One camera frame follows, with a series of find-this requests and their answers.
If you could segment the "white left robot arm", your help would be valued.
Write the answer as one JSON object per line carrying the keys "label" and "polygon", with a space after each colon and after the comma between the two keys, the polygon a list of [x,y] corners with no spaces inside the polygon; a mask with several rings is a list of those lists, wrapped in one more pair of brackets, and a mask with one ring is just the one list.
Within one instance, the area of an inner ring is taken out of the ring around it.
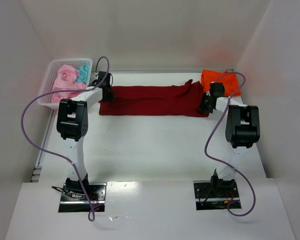
{"label": "white left robot arm", "polygon": [[59,102],[56,129],[60,134],[70,160],[64,192],[84,196],[89,192],[88,173],[84,163],[83,143],[89,128],[88,109],[102,101],[112,101],[113,76],[109,72],[99,71],[86,89],[73,98],[64,98]]}

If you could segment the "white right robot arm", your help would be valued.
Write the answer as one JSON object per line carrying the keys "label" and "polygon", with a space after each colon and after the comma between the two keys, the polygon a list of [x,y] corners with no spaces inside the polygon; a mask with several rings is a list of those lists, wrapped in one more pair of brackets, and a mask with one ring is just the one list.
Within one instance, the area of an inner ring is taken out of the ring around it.
{"label": "white right robot arm", "polygon": [[[225,96],[225,87],[222,83],[211,83],[208,92],[202,96],[198,111],[212,113],[214,110],[222,113],[216,126],[209,135],[204,146],[205,155],[224,167],[215,169],[210,178],[210,193],[218,194],[220,191],[230,190],[234,187],[235,176],[239,172],[239,165],[243,155],[260,139],[259,108],[254,105],[245,105]],[[208,154],[209,143],[226,118],[225,139],[230,150],[224,160],[217,159]]]}

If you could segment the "dark red t shirt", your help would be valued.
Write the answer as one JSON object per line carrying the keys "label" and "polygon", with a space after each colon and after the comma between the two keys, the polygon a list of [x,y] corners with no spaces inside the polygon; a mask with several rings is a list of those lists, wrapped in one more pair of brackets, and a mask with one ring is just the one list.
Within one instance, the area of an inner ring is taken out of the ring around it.
{"label": "dark red t shirt", "polygon": [[112,90],[114,100],[100,103],[101,116],[209,116],[198,111],[204,89],[192,79],[179,86],[114,86]]}

